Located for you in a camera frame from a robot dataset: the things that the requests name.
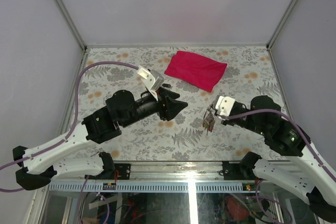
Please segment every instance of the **red cloth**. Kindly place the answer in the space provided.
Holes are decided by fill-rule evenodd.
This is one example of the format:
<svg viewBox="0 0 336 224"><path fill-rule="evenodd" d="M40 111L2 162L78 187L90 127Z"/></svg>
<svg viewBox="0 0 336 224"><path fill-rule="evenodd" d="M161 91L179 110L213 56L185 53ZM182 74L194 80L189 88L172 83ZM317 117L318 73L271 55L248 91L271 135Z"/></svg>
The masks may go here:
<svg viewBox="0 0 336 224"><path fill-rule="evenodd" d="M211 92L222 78L226 66L226 63L193 52L178 51L164 73Z"/></svg>

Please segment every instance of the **white light strip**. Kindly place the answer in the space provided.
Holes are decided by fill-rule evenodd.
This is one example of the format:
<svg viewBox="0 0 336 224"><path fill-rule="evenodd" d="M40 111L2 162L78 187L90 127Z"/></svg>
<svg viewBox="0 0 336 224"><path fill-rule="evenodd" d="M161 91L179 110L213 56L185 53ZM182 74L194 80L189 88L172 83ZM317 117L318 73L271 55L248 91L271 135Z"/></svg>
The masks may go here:
<svg viewBox="0 0 336 224"><path fill-rule="evenodd" d="M190 223L198 224L198 207L197 207L195 180L188 180L188 192L189 192Z"/></svg>

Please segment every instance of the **floral patterned surface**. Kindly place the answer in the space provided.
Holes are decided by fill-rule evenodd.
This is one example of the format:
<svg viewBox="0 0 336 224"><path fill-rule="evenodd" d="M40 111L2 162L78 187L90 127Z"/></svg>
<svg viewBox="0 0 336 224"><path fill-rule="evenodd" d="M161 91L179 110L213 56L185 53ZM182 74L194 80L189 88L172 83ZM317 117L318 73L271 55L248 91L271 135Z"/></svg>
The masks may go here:
<svg viewBox="0 0 336 224"><path fill-rule="evenodd" d="M178 50L228 63L211 93L163 74ZM188 101L189 106L170 122L152 115L122 128L121 136L81 150L72 157L105 151L115 160L123 161L231 161L253 151L266 159L281 159L255 133L237 126L222 126L220 120L216 120L213 132L208 135L202 128L204 112L218 94L233 97L247 107L253 97L269 95L284 107L265 47L91 48L87 65L99 61L122 61L155 69L164 75L164 83L171 84L171 90L181 95L179 100ZM104 101L120 89L131 91L135 99L145 91L133 69L114 65L90 69L80 85L78 122L104 106Z"/></svg>

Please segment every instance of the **folded cloth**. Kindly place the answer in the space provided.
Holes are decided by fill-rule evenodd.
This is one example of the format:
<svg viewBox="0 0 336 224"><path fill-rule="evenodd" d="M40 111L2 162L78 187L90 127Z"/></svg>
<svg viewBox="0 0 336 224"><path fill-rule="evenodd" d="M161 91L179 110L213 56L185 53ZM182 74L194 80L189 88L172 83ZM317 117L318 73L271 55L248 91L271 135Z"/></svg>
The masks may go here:
<svg viewBox="0 0 336 224"><path fill-rule="evenodd" d="M178 51L164 73L211 92L222 78L226 66L226 63L193 52Z"/></svg>

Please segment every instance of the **white wall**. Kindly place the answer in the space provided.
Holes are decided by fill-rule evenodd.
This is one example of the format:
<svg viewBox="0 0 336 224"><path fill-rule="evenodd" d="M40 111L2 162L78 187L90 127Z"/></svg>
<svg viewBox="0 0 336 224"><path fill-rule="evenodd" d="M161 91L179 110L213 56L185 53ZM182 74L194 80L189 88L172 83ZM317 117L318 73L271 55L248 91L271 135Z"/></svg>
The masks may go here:
<svg viewBox="0 0 336 224"><path fill-rule="evenodd" d="M80 49L53 0L0 0L0 165L56 137ZM0 187L18 188L18 166ZM23 223L33 192L0 193L1 223Z"/></svg>
<svg viewBox="0 0 336 224"><path fill-rule="evenodd" d="M272 48L295 120L336 169L336 0L299 0Z"/></svg>
<svg viewBox="0 0 336 224"><path fill-rule="evenodd" d="M64 0L88 45L266 44L290 0Z"/></svg>

